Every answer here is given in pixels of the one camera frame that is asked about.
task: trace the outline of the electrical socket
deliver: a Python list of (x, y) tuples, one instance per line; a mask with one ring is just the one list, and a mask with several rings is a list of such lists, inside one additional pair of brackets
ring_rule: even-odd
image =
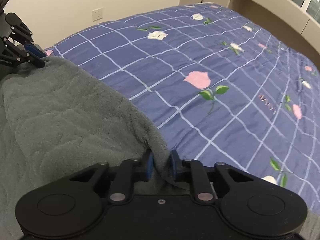
[(103, 18), (103, 8), (92, 11), (92, 21), (97, 21)]

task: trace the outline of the blue plaid comforter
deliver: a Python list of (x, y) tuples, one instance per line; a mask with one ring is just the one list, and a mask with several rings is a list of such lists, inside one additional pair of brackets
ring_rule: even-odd
[(50, 50), (126, 96), (181, 158), (266, 177), (320, 215), (319, 72), (216, 4), (98, 24)]

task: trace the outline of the gray towel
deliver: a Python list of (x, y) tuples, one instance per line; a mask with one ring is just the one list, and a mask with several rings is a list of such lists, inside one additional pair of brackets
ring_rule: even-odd
[(25, 193), (100, 161), (116, 166), (150, 148), (156, 172), (151, 183), (135, 185), (135, 192), (174, 190), (162, 179), (169, 151), (153, 123), (70, 61), (44, 60), (44, 68), (24, 63), (1, 82), (1, 240), (22, 235), (14, 209)]
[(308, 211), (308, 216), (302, 226), (300, 235), (306, 240), (320, 240), (320, 217)]

